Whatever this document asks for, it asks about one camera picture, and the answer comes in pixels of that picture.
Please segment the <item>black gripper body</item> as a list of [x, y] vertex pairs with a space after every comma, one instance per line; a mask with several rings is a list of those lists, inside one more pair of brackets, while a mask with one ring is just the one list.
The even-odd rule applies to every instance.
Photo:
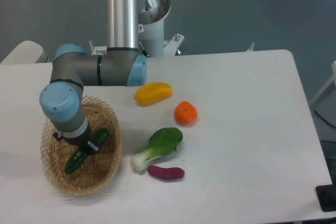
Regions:
[[64, 140], [70, 145], [86, 145], [91, 140], [91, 126], [89, 123], [82, 123], [82, 125], [71, 132], [54, 132], [53, 138], [57, 141]]

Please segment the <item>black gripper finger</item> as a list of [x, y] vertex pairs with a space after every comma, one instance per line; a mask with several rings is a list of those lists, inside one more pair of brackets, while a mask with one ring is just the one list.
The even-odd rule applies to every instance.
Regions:
[[99, 152], [99, 147], [92, 143], [91, 141], [87, 141], [81, 145], [79, 145], [81, 149], [88, 152], [89, 154], [97, 154]]

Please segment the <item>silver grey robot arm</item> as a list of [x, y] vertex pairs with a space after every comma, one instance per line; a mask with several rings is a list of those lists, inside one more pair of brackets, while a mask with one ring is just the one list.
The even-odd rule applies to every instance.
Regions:
[[73, 44], [58, 48], [50, 83], [41, 92], [41, 108], [56, 128], [54, 138], [92, 152], [99, 147], [81, 106], [85, 86], [141, 86], [146, 57], [138, 52], [138, 0], [107, 0], [108, 39], [104, 55], [87, 55]]

